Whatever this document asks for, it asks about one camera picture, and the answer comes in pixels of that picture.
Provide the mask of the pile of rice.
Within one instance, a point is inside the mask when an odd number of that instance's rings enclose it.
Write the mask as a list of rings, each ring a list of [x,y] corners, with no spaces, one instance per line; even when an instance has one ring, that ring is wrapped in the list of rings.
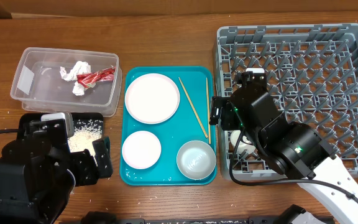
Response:
[[[102,137],[101,120],[74,120],[74,135],[68,138],[70,152],[82,152],[87,149],[91,156],[95,155],[92,142]]]

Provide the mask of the white cup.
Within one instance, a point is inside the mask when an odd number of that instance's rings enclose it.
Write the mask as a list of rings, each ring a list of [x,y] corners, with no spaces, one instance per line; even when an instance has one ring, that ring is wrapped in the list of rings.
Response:
[[[230,142],[233,147],[236,146],[236,143],[237,143],[237,140],[239,139],[240,133],[241,133],[240,130],[235,130],[231,133]],[[237,153],[242,154],[245,152],[246,154],[250,154],[254,151],[255,151],[255,146],[246,138],[245,135],[243,135],[243,137],[240,140],[239,145],[237,147]]]

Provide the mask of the small pink plate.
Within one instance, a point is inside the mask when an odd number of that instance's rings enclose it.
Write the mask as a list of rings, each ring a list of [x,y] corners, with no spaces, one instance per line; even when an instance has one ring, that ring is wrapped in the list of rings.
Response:
[[[134,169],[148,169],[160,158],[162,145],[158,137],[149,131],[130,134],[122,145],[121,154],[127,165]]]

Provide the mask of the grey bowl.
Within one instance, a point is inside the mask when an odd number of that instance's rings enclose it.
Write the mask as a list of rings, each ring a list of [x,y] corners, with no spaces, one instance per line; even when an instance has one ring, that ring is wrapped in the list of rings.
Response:
[[[188,179],[203,180],[215,170],[216,153],[203,141],[186,142],[178,150],[177,167]]]

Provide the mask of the large white plate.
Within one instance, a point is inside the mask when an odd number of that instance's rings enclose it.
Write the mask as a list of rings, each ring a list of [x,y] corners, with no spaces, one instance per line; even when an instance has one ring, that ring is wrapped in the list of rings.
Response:
[[[136,121],[144,124],[159,124],[170,119],[179,104],[177,85],[159,73],[141,75],[125,92],[126,110]]]

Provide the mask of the red snack wrapper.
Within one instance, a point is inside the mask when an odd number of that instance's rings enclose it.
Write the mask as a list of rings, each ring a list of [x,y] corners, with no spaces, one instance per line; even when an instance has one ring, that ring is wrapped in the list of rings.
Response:
[[[85,88],[90,88],[96,82],[113,81],[116,69],[114,67],[105,68],[94,73],[84,73],[77,75],[77,82]]]

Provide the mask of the white napkin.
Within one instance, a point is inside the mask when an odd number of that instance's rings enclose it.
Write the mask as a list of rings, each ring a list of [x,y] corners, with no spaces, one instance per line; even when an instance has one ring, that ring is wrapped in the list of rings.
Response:
[[[83,96],[88,89],[88,87],[79,84],[77,76],[89,73],[91,73],[91,65],[83,61],[77,61],[69,72],[66,71],[65,67],[60,67],[60,76],[63,80],[67,82],[75,81],[72,93],[76,96]]]

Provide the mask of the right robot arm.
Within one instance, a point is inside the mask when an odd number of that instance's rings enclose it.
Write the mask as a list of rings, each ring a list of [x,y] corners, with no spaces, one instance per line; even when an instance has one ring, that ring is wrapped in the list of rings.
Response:
[[[240,87],[227,97],[211,99],[211,125],[238,130],[268,167],[285,179],[263,182],[232,181],[245,186],[298,184],[340,223],[358,223],[358,184],[333,147],[312,127],[289,123],[275,106],[265,73],[243,72]]]

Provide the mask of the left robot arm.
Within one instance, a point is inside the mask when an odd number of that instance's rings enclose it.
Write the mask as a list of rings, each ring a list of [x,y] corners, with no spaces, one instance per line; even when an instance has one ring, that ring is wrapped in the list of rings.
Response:
[[[75,187],[112,176],[110,140],[71,152],[66,119],[32,120],[16,130],[0,157],[0,223],[54,223]]]

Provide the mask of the grey dishwasher rack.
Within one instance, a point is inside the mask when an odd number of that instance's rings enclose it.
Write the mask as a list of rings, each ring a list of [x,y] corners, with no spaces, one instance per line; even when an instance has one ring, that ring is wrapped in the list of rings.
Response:
[[[358,24],[219,28],[216,94],[230,96],[248,68],[264,69],[278,110],[314,127],[358,178]]]

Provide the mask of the teal serving tray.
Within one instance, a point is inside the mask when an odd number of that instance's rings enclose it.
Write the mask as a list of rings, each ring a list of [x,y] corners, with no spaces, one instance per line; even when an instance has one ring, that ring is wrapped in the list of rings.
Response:
[[[176,113],[160,124],[144,124],[136,121],[128,112],[123,110],[122,140],[136,132],[149,131],[156,135],[162,145],[159,160],[147,169],[135,169],[120,161],[119,173],[121,179],[128,185],[206,185],[211,183],[217,171],[201,180],[191,180],[185,177],[177,166],[177,153],[180,147],[193,140],[208,143],[216,150],[216,132],[211,128],[211,137],[207,138],[196,119],[188,99],[183,91],[185,88],[192,100],[203,126],[208,126],[206,98],[214,95],[213,76],[202,66],[164,66],[164,67],[135,67],[126,75],[125,88],[142,75],[159,73],[170,78],[177,85],[180,92],[180,104]]]

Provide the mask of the black rectangular tray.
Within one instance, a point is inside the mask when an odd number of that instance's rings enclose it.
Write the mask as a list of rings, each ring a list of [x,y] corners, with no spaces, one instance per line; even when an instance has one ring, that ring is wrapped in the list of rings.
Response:
[[[49,157],[105,157],[104,118],[99,113],[27,113],[19,121],[17,145]]]

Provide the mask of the clear plastic bin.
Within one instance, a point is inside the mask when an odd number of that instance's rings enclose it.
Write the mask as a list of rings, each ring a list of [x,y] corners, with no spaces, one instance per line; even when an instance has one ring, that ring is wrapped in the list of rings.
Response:
[[[114,80],[97,82],[83,96],[72,93],[74,81],[61,78],[60,70],[70,71],[79,61],[92,72],[114,68]],[[116,113],[121,92],[122,70],[119,57],[106,52],[29,47],[19,60],[10,96],[22,102],[23,109],[38,112]]]

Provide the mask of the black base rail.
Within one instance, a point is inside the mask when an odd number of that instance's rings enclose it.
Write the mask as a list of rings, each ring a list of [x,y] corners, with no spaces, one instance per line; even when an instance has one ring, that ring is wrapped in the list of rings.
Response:
[[[116,224],[269,224],[278,216],[253,216],[247,218],[144,220],[142,218],[116,220]]]

